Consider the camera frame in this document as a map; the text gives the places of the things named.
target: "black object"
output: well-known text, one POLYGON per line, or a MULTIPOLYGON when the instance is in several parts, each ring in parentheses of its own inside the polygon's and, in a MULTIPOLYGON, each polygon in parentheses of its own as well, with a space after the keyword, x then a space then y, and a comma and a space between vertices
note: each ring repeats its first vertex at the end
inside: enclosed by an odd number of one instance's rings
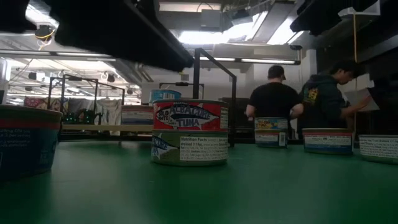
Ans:
POLYGON ((110 83, 114 82, 114 75, 113 74, 108 74, 107 81, 110 82, 110 83))
POLYGON ((36 25, 26 17, 26 7, 29 0, 1 0, 0 1, 0 31, 23 33, 36 30, 36 25))
POLYGON ((29 75, 27 76, 31 80, 36 80, 37 79, 37 73, 35 72, 30 72, 29 75))
POLYGON ((341 22, 338 13, 348 7, 362 12, 377 0, 306 0, 298 9, 298 17, 290 25, 293 32, 309 30, 318 36, 341 22))
POLYGON ((50 41, 52 34, 54 33, 54 28, 49 25, 40 25, 35 31, 35 37, 42 41, 50 41))
MULTIPOLYGON (((187 82, 176 82, 176 83, 159 83, 159 88, 162 88, 162 85, 175 85, 175 86, 190 86, 193 85, 192 83, 187 83, 187 82)), ((205 98, 205 84, 201 83, 199 84, 201 86, 201 98, 205 98)))
POLYGON ((193 64, 189 52, 157 20, 153 0, 44 2, 60 23, 55 36, 59 44, 176 72, 193 64))
POLYGON ((213 62, 217 67, 222 69, 222 71, 226 72, 232 78, 232 98, 231 104, 229 106, 229 117, 232 119, 229 123, 229 138, 228 142, 231 147, 235 146, 235 108, 236 108, 236 75, 234 75, 231 71, 229 71, 224 65, 219 63, 215 58, 213 58, 209 53, 207 53, 202 48, 195 49, 195 61, 193 65, 193 91, 192 91, 192 98, 199 99, 199 80, 200 80, 200 55, 205 56, 209 59, 209 61, 213 62))

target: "tuna can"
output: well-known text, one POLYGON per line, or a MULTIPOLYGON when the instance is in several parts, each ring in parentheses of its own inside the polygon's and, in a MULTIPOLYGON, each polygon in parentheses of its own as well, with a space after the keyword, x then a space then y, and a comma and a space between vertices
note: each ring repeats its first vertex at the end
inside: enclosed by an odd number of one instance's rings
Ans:
POLYGON ((353 133, 340 128, 304 128, 306 152, 322 154, 352 155, 353 133))
POLYGON ((176 100, 181 98, 181 93, 174 90, 151 90, 149 103, 156 100, 176 100))
POLYGON ((287 147, 287 130, 255 130, 255 140, 259 147, 287 147))
POLYGON ((255 130, 287 130, 286 118, 255 118, 255 130))
POLYGON ((121 124, 154 124, 153 106, 122 106, 121 124))
POLYGON ((157 100, 154 129, 228 131, 228 104, 211 100, 157 100))
POLYGON ((172 166, 215 166, 228 158, 225 131, 152 131, 152 162, 172 166))
POLYGON ((398 136, 360 135, 359 153, 366 161, 398 164, 398 136))
POLYGON ((50 170, 62 114, 0 105, 0 180, 50 170))

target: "fluorescent light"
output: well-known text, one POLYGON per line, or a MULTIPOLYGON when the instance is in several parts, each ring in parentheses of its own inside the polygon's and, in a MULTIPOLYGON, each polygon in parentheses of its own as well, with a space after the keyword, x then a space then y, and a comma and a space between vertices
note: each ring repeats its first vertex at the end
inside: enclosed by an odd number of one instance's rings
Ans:
POLYGON ((57 52, 59 56, 81 56, 81 57, 110 57, 105 54, 94 54, 94 53, 80 53, 80 52, 57 52))
POLYGON ((159 10, 170 12, 201 12, 202 9, 221 9, 221 4, 209 3, 209 5, 200 2, 160 2, 159 10))
POLYGON ((292 60, 273 60, 273 59, 248 59, 242 58, 242 62, 247 63, 273 63, 282 65, 294 65, 295 61, 292 60))
MULTIPOLYGON (((214 58, 214 59, 216 59, 219 62, 234 62, 235 61, 235 58, 214 58)), ((200 60, 209 60, 209 59, 206 57, 200 57, 200 60)))
MULTIPOLYGON (((41 95, 41 94, 24 94, 24 93, 8 93, 7 96, 29 96, 29 97, 40 97, 45 98, 48 95, 41 95)), ((58 98, 61 95, 51 95, 51 97, 58 98)), ((79 99, 87 99, 87 100, 94 100, 94 96, 72 96, 72 95, 65 95, 65 98, 79 98, 79 99)), ((121 96, 97 96, 97 100, 108 98, 110 100, 121 100, 121 96)), ((136 97, 124 97, 124 100, 139 100, 136 97)))
POLYGON ((178 40, 184 44, 220 44, 228 38, 220 32, 183 31, 178 40))
POLYGON ((12 104, 12 105, 19 105, 19 103, 17 103, 17 102, 10 101, 9 103, 12 104))
POLYGON ((300 31, 297 32, 296 34, 294 34, 294 36, 287 42, 288 44, 293 43, 298 37, 300 37, 302 34, 304 33, 304 31, 300 31))
POLYGON ((266 19, 268 14, 268 11, 264 11, 260 14, 260 16, 258 16, 258 14, 253 16, 253 20, 254 25, 252 27, 252 29, 250 30, 250 32, 247 34, 246 36, 246 41, 253 39, 253 37, 255 36, 255 34, 257 33, 257 31, 260 29, 261 24, 264 22, 264 20, 266 19))
POLYGON ((18 103, 22 103, 24 100, 16 98, 16 99, 10 99, 12 101, 18 102, 18 103))
POLYGON ((69 90, 69 91, 72 91, 72 92, 74 92, 74 93, 79 93, 80 92, 80 90, 79 89, 77 89, 77 88, 67 88, 67 90, 69 90))
POLYGON ((290 25, 293 22, 293 18, 287 18, 282 25, 274 32, 274 35, 268 40, 267 44, 278 45, 285 44, 295 34, 291 29, 290 25))

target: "wire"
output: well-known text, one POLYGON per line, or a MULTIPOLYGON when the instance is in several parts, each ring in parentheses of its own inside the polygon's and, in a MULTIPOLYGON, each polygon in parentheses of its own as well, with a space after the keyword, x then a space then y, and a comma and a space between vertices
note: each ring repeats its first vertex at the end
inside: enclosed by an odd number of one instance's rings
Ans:
POLYGON ((205 3, 206 5, 208 5, 208 6, 210 7, 211 10, 214 10, 213 7, 212 7, 210 4, 208 4, 208 3, 206 3, 206 2, 201 2, 201 3, 199 4, 198 8, 197 8, 197 12, 199 11, 199 7, 200 7, 203 3, 205 3))

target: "blue can label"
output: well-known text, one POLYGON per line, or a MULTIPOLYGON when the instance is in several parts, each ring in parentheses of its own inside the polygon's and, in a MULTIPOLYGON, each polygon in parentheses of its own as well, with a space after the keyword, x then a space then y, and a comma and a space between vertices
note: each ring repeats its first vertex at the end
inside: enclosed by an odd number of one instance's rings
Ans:
POLYGON ((256 130, 286 130, 287 119, 281 118, 255 118, 256 130))
POLYGON ((304 133, 305 148, 313 151, 352 152, 351 133, 304 133))

